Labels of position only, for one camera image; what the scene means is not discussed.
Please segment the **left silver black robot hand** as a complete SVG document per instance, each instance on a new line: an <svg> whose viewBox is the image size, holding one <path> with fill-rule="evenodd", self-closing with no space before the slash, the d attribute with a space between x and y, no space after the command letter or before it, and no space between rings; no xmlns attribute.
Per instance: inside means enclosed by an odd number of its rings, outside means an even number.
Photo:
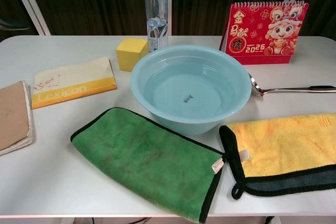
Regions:
<svg viewBox="0 0 336 224"><path fill-rule="evenodd" d="M29 25L22 22L10 22L4 19L0 19L1 30L27 30Z"/></svg>

